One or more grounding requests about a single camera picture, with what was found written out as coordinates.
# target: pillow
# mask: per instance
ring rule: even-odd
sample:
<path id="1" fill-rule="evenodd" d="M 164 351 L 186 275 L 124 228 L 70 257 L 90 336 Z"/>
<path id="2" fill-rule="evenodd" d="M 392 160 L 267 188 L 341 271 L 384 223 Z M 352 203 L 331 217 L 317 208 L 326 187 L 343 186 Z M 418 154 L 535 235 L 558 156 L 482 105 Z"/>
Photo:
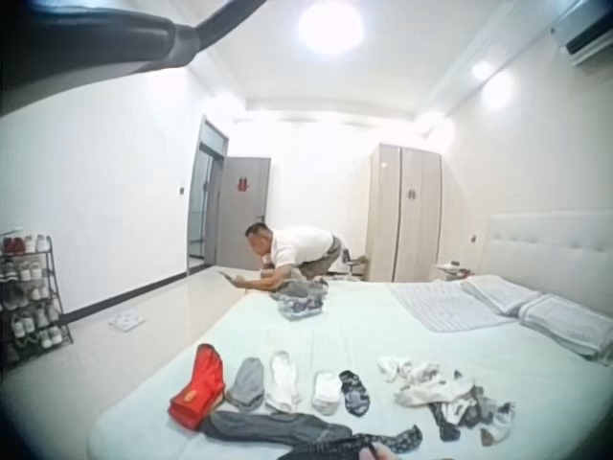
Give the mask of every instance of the pillow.
<path id="1" fill-rule="evenodd" d="M 544 295 L 521 308 L 519 322 L 578 355 L 604 365 L 613 362 L 613 318 L 583 305 L 557 295 Z"/>
<path id="2" fill-rule="evenodd" d="M 522 305 L 540 297 L 540 292 L 494 275 L 470 276 L 462 281 L 462 289 L 504 316 L 517 316 Z"/>

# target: black shoe rack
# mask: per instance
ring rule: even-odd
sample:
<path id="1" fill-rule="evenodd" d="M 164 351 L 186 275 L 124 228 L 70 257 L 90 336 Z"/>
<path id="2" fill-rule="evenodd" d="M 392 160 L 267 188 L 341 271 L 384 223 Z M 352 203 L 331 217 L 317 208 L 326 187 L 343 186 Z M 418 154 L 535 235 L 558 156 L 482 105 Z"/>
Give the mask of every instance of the black shoe rack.
<path id="1" fill-rule="evenodd" d="M 2 311 L 0 315 L 0 343 L 2 345 L 1 369 L 2 373 L 9 371 L 21 364 L 36 359 L 47 353 L 51 353 L 58 348 L 66 344 L 74 343 L 73 336 L 70 332 L 68 323 L 64 320 L 64 307 L 61 302 L 61 296 L 59 295 L 59 285 L 57 283 L 57 271 L 56 261 L 54 258 L 54 247 L 51 237 L 46 237 L 49 243 L 49 250 L 36 251 L 30 253 L 19 254 L 2 254 L 0 261 L 0 269 L 4 268 L 4 264 L 7 262 L 13 262 L 17 271 L 17 279 L 2 280 L 0 283 L 0 304 L 2 305 Z M 24 281 L 21 279 L 20 264 L 23 262 L 38 262 L 42 268 L 42 278 Z M 34 285 L 39 286 L 44 284 L 49 290 L 49 296 L 47 298 L 41 298 L 40 300 L 33 300 L 29 296 L 29 291 Z M 28 305 L 17 306 L 13 310 L 9 310 L 9 304 L 11 302 L 10 291 L 14 292 L 15 287 L 22 289 Z M 51 304 L 52 308 L 55 308 L 59 313 L 58 321 L 52 322 L 47 314 L 47 306 Z M 47 322 L 49 323 L 43 329 L 49 329 L 52 326 L 57 326 L 61 331 L 62 341 L 58 344 L 53 344 L 49 348 L 42 346 L 41 338 L 39 337 L 40 329 L 37 325 L 37 311 L 43 309 L 45 312 Z M 22 317 L 22 315 L 29 314 L 34 321 L 34 331 L 32 333 L 26 333 L 25 337 L 15 337 L 12 330 L 11 322 L 15 315 Z"/>

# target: white t-shirt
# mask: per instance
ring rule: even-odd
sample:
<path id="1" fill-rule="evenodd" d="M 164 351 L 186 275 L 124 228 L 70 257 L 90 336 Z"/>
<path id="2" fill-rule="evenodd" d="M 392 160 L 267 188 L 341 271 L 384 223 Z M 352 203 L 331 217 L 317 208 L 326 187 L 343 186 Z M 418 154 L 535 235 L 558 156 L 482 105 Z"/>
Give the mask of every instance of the white t-shirt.
<path id="1" fill-rule="evenodd" d="M 321 259 L 332 246 L 332 233 L 314 227 L 273 230 L 270 262 L 278 268 Z"/>

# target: man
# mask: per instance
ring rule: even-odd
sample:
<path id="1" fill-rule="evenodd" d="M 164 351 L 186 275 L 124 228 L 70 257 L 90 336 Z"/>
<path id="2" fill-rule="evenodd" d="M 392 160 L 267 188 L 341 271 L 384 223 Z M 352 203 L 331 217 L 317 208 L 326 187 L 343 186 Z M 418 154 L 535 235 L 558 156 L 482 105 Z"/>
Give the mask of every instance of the man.
<path id="1" fill-rule="evenodd" d="M 254 223 L 245 231 L 253 252 L 263 259 L 261 279 L 247 281 L 238 276 L 231 283 L 237 288 L 274 291 L 287 278 L 325 275 L 341 253 L 341 241 L 332 233 L 313 227 L 284 230 Z"/>

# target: white wall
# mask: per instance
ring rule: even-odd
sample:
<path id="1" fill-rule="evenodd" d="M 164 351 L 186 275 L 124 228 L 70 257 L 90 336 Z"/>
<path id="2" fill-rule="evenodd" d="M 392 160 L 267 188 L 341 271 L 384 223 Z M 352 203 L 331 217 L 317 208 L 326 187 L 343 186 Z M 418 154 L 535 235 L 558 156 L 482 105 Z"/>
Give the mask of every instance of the white wall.
<path id="1" fill-rule="evenodd" d="M 68 311 L 185 271 L 205 113 L 231 129 L 184 68 L 74 89 L 0 121 L 0 229 L 52 235 Z"/>
<path id="2" fill-rule="evenodd" d="M 477 268 L 491 214 L 613 208 L 613 51 L 573 68 L 545 35 L 505 72 L 506 104 L 451 114 L 441 261 Z"/>
<path id="3" fill-rule="evenodd" d="M 272 159 L 269 225 L 330 230 L 359 256 L 366 249 L 368 156 L 378 142 L 423 147 L 407 130 L 398 134 L 336 123 L 254 121 L 235 125 L 228 155 Z M 332 269 L 347 270 L 339 263 Z"/>

